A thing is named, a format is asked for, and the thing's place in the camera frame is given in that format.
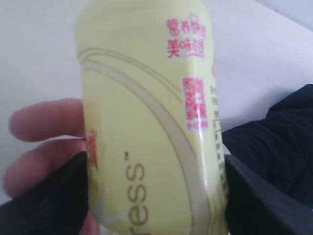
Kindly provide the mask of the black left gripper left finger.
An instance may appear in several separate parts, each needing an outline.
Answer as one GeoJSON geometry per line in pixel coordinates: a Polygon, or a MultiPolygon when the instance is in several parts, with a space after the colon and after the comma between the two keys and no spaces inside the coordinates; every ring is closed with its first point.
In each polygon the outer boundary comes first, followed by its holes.
{"type": "Polygon", "coordinates": [[[2,235],[77,235],[88,213],[87,154],[80,152],[0,207],[2,235]]]}

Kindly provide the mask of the black sleeved forearm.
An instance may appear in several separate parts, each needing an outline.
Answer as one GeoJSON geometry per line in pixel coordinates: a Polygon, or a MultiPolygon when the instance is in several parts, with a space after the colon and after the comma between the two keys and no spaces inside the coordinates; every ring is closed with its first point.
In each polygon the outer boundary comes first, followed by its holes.
{"type": "Polygon", "coordinates": [[[229,152],[277,190],[313,207],[313,86],[269,108],[266,117],[223,132],[229,152]]]}

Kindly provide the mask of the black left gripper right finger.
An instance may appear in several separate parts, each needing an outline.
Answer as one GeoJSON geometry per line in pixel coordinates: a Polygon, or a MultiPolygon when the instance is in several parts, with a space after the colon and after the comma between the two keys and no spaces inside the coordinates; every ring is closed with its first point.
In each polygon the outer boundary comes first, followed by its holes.
{"type": "Polygon", "coordinates": [[[313,212],[271,186],[232,155],[225,217],[232,235],[311,235],[313,212]]]}

